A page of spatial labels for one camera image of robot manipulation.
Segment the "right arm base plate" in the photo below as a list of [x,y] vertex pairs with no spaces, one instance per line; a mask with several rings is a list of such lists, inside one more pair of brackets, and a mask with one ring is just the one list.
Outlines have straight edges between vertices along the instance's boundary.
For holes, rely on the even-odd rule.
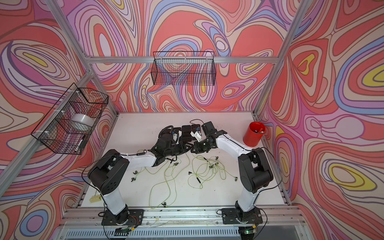
[[225,225],[253,224],[257,226],[264,222],[259,208],[253,208],[248,212],[236,208],[223,208],[220,209],[220,212]]

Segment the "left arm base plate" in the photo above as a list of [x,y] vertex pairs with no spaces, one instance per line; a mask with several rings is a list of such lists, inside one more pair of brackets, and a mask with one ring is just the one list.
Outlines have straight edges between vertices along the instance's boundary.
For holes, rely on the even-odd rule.
[[102,226],[137,227],[142,224],[143,217],[143,209],[123,210],[117,215],[112,214],[110,210],[106,209],[102,214]]

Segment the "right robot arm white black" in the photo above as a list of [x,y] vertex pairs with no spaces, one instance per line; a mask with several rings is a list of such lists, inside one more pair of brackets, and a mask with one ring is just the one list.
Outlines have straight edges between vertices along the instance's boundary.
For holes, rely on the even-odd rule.
[[212,149],[225,151],[238,161],[239,179],[243,185],[242,194],[235,202],[232,215],[223,217],[235,218],[239,223],[248,223],[252,217],[261,218],[256,202],[260,194],[268,189],[274,180],[273,171],[265,151],[261,148],[248,150],[247,147],[234,140],[226,131],[218,131],[212,122],[202,125],[205,138],[196,141],[191,149],[193,154],[207,153]]

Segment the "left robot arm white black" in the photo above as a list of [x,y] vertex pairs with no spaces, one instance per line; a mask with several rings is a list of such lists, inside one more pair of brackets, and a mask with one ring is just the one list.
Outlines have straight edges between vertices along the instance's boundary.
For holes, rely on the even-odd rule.
[[159,133],[151,149],[135,154],[123,154],[111,149],[95,162],[88,172],[88,179],[105,203],[102,225],[126,225],[129,218],[133,219],[134,225],[140,224],[137,216],[130,214],[119,185],[129,169],[157,167],[166,160],[173,162],[179,155],[191,150],[192,143],[184,141],[181,134],[173,126],[167,126]]

